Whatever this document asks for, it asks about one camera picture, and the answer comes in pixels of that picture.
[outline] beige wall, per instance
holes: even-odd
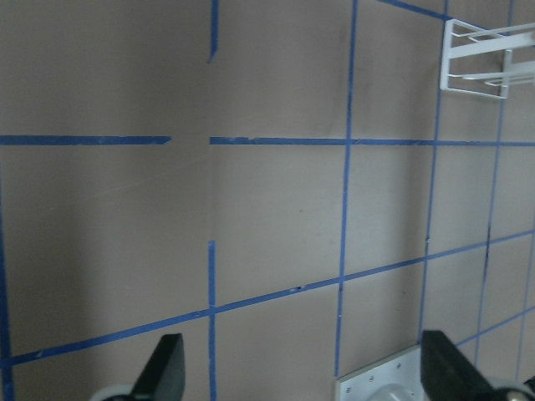
[[[444,2],[407,2],[429,12],[359,1],[352,138],[535,143],[533,87],[503,108],[438,100]],[[507,25],[508,0],[448,3]],[[512,10],[535,21],[533,0]],[[184,400],[209,399],[209,319],[190,315],[208,308],[209,241],[217,306],[250,304],[217,314],[218,399],[332,399],[344,227],[339,375],[415,343],[422,297],[423,327],[477,349],[485,374],[514,378],[518,361],[520,378],[535,374],[535,314],[522,314],[535,306],[535,148],[355,145],[346,165],[343,145],[210,145],[344,139],[351,13],[350,0],[221,0],[208,63],[208,0],[0,5],[0,135],[172,138],[0,147],[13,355],[143,332],[15,366],[17,399],[132,382],[165,332],[185,335]]]

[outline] blue tape line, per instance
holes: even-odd
[[[488,334],[490,332],[493,332],[494,330],[496,330],[497,328],[500,328],[502,326],[505,326],[506,324],[510,323],[510,322],[513,322],[514,320],[520,318],[520,317],[523,317],[525,315],[527,315],[528,313],[531,313],[535,311],[535,307],[530,307],[529,309],[526,309],[525,311],[523,312],[520,312],[520,313],[517,313],[511,317],[508,317],[507,319],[499,322],[499,323],[496,323],[494,324],[493,326],[490,326],[489,328],[486,328],[485,330],[482,330],[481,332],[479,332],[478,334],[474,334],[473,336],[470,336],[468,338],[465,338],[464,340],[460,341],[457,343],[457,347],[460,347],[466,343],[469,343],[470,341],[474,341],[478,338],[480,338],[481,336],[484,336],[485,334]]]
[[[344,183],[342,189],[342,224],[340,232],[340,259],[339,259],[339,288],[338,305],[336,311],[336,338],[334,345],[334,376],[339,376],[340,370],[340,347],[342,337],[342,317],[344,313],[344,278],[345,278],[345,246],[347,234],[348,196],[349,196],[349,171],[351,169],[351,145],[353,125],[353,101],[354,101],[354,59],[357,37],[357,17],[359,14],[359,1],[353,0],[351,5],[351,39],[349,41],[349,73],[347,91],[348,98],[345,115],[345,156],[344,156]]]
[[[224,312],[230,312],[235,309],[239,309],[242,307],[250,307],[252,305],[256,305],[258,303],[263,303],[267,301],[272,301],[275,299],[279,299],[282,297],[287,297],[294,294],[299,294],[301,292],[307,292],[312,291],[317,288],[327,287],[327,286],[333,286],[334,284],[339,284],[339,278],[330,278],[328,280],[323,280],[321,282],[314,282],[311,284],[306,284],[303,286],[293,287],[289,288],[287,290],[277,291],[277,292],[271,292],[269,294],[260,295],[258,297],[252,297],[248,299],[244,299],[241,301],[231,302],[226,305],[221,305],[220,307],[217,307],[217,313],[224,313]]]
[[[350,139],[352,145],[363,146],[520,146],[533,147],[535,142],[500,142],[481,140],[388,140],[388,139]],[[307,146],[346,146],[347,139],[341,138],[248,138],[212,136],[210,145],[307,145]]]
[[[533,229],[535,230],[535,214],[533,216]],[[528,308],[530,288],[532,283],[532,270],[533,270],[533,252],[535,248],[535,235],[532,235],[532,243],[529,249],[529,258],[527,262],[527,277],[526,277],[526,286],[524,287],[524,311]],[[517,369],[515,372],[515,380],[519,380],[520,376],[520,367],[522,363],[522,348],[524,345],[524,331],[526,330],[526,316],[522,316],[522,323],[520,327],[520,339],[518,341],[518,350],[517,350]]]
[[[208,63],[212,63],[216,57],[219,46],[219,0],[211,0],[211,22],[210,22],[210,58]]]
[[[104,336],[90,338],[88,340],[79,341],[76,343],[68,343],[60,345],[57,347],[46,348],[40,351],[35,351],[31,353],[25,353],[18,355],[16,357],[11,357],[11,359],[2,359],[0,361],[0,368],[4,369],[8,366],[19,365],[21,363],[27,363],[32,361],[37,361],[39,359],[45,359],[50,357],[55,357],[58,355],[63,355],[65,353],[72,353],[75,351],[81,351],[83,349],[97,347],[99,345],[104,345],[106,343],[112,343],[113,341],[122,340],[124,338],[134,337],[139,334],[146,332],[152,332],[160,328],[165,328],[169,326],[176,325],[178,323],[189,322],[190,320],[196,320],[202,317],[208,317],[210,311],[207,309],[195,312],[189,312],[177,317],[170,317],[168,319],[160,320],[158,322],[147,323],[138,327],[128,328],[120,332],[113,332],[111,334],[106,334]]]
[[[441,19],[442,21],[446,21],[447,19],[451,19],[451,17],[449,17],[446,14],[440,14],[440,13],[437,13],[435,11],[428,10],[427,8],[422,8],[422,7],[418,7],[418,6],[409,4],[409,3],[401,2],[400,0],[378,0],[378,1],[381,2],[381,3],[386,3],[386,4],[390,4],[392,6],[403,8],[404,10],[409,10],[409,11],[412,11],[414,13],[423,14],[423,15],[426,15],[428,17],[438,18],[438,19]]]
[[[212,136],[210,145],[322,145],[345,146],[343,139],[327,138],[246,138]]]
[[[216,306],[216,242],[208,242],[208,307]]]
[[[210,400],[217,401],[216,376],[216,243],[208,242],[208,308],[210,327],[208,329],[208,359],[210,372]]]
[[[0,357],[10,358],[11,331],[9,329],[8,279],[6,277],[6,257],[3,245],[2,194],[0,194]],[[4,401],[15,399],[13,388],[13,368],[2,369],[2,391]]]
[[[486,299],[487,299],[487,278],[488,278],[488,263],[489,263],[489,252],[491,247],[491,237],[492,237],[492,220],[494,217],[494,205],[496,198],[496,187],[497,187],[497,174],[498,166],[500,160],[500,144],[502,142],[502,126],[503,126],[503,110],[505,107],[505,102],[500,100],[500,110],[498,115],[497,123],[497,143],[496,152],[494,155],[494,168],[492,172],[492,188],[491,188],[491,204],[488,212],[488,221],[487,221],[487,249],[485,251],[485,265],[483,267],[483,278],[481,286],[481,294],[479,297],[479,313],[477,314],[477,332],[481,334],[482,324],[483,324],[483,313],[485,309]],[[480,337],[476,338],[476,353],[474,357],[474,365],[477,367],[479,363],[479,348],[480,348]]]
[[[422,257],[417,257],[415,259],[409,259],[408,261],[399,261],[397,263],[392,263],[390,265],[375,267],[369,270],[364,270],[363,272],[348,274],[345,276],[344,280],[348,282],[350,280],[355,280],[357,278],[373,276],[374,274],[389,272],[391,270],[399,269],[402,267],[412,266],[412,265],[415,265],[416,263],[422,263],[424,260],[425,258],[422,256]]]
[[[512,16],[515,13],[515,0],[509,0],[509,14],[507,15],[507,26],[512,26]]]
[[[170,136],[0,135],[0,145],[165,145]]]
[[[535,231],[533,230],[523,231],[521,233],[517,233],[511,236],[504,236],[502,238],[497,238],[493,240],[492,242],[498,243],[498,242],[510,241],[520,236],[531,235],[534,232]],[[442,256],[449,256],[449,255],[453,255],[456,253],[469,251],[470,249],[474,249],[476,247],[481,247],[481,246],[485,246],[485,244],[483,245],[474,244],[473,246],[464,246],[464,247],[456,248],[453,250],[437,253],[435,255],[430,255],[429,258],[436,259]],[[369,269],[364,272],[357,272],[357,273],[349,274],[349,275],[344,276],[344,281],[346,282],[346,281],[354,280],[354,279],[361,278],[361,277],[371,276],[371,275],[378,274],[381,272],[388,272],[388,271],[391,271],[397,268],[402,268],[405,266],[411,266],[416,263],[421,263],[424,260],[425,260],[424,257],[418,257],[416,259],[410,259],[407,261],[401,261],[398,263],[393,263],[390,265]],[[189,322],[191,320],[197,320],[197,319],[204,318],[204,317],[210,317],[211,315],[214,315],[214,314],[229,312],[235,309],[239,309],[241,307],[249,307],[252,305],[256,305],[258,303],[272,301],[281,297],[288,297],[293,294],[298,294],[301,292],[313,291],[318,288],[339,285],[339,282],[340,282],[340,278],[334,277],[328,280],[322,280],[321,282],[313,282],[313,283],[306,284],[303,286],[293,287],[293,288],[289,288],[286,290],[261,295],[258,297],[252,297],[252,298],[248,298],[245,300],[228,303],[227,305],[214,307],[213,309],[204,309],[200,311],[186,313],[177,317],[170,317],[168,319],[161,320],[158,322],[147,323],[142,326],[129,328],[120,332],[114,332],[111,334],[107,334],[107,335],[96,337],[96,338],[91,338],[91,339],[80,341],[77,343],[69,343],[69,344],[58,346],[58,347],[46,348],[43,350],[39,350],[39,351],[31,352],[31,353],[25,353],[22,355],[11,357],[11,358],[2,358],[0,360],[0,368],[4,369],[5,367],[9,367],[9,366],[15,366],[15,365],[19,365],[22,363],[28,363],[28,362],[32,362],[32,361],[36,361],[36,360],[44,359],[44,358],[51,358],[51,357],[65,354],[65,353],[81,351],[86,348],[97,347],[99,345],[111,343],[113,341],[118,341],[118,340],[122,340],[122,339],[129,338],[129,337],[134,337],[139,334],[152,332],[154,330],[173,326],[179,323]],[[535,309],[535,307],[529,308],[527,312],[531,312],[533,309]]]
[[[444,1],[444,14],[447,14],[448,10],[448,1]],[[442,40],[444,40],[444,29],[442,29]],[[427,272],[429,265],[429,246],[431,243],[431,222],[433,216],[433,205],[435,200],[435,181],[436,181],[436,159],[438,156],[438,147],[437,142],[440,137],[440,127],[441,127],[441,106],[442,106],[442,92],[441,92],[441,81],[440,77],[436,81],[436,106],[435,106],[435,124],[433,126],[433,155],[431,156],[431,177],[429,185],[429,200],[427,202],[427,223],[425,226],[425,245],[424,245],[424,268],[422,273],[422,282],[421,282],[421,295],[420,295],[420,312],[418,316],[418,341],[421,342],[421,335],[424,329],[424,320],[425,320],[425,295],[427,291]]]

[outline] white mounting plate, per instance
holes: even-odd
[[[420,346],[416,345],[361,368],[336,381],[335,401],[366,401],[387,384],[401,384],[423,401],[420,383]]]

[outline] metal bracket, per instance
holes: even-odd
[[[414,346],[361,368],[336,382],[335,401],[367,401],[382,388],[398,384],[414,401],[423,401],[420,346]]]
[[[511,85],[535,84],[535,61],[512,62],[514,49],[530,46],[535,46],[535,23],[498,29],[483,29],[457,19],[446,21],[442,47],[441,89],[506,99]],[[501,71],[468,74],[453,74],[451,72],[451,60],[499,51],[504,52]],[[454,88],[451,84],[456,80],[457,82],[459,80],[479,81],[490,87],[498,87],[500,92],[492,94],[479,90]]]

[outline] white wire rack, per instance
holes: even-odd
[[[514,49],[532,46],[535,46],[535,23],[498,29],[483,29],[457,19],[446,21],[442,48],[441,89],[506,99],[511,85],[535,84],[535,61],[512,62]],[[501,71],[476,72],[475,74],[473,72],[469,74],[453,74],[451,72],[451,60],[491,52],[503,52]],[[489,85],[489,87],[498,87],[499,94],[451,86],[454,81],[459,82],[459,80],[464,80],[465,83],[479,81]]]

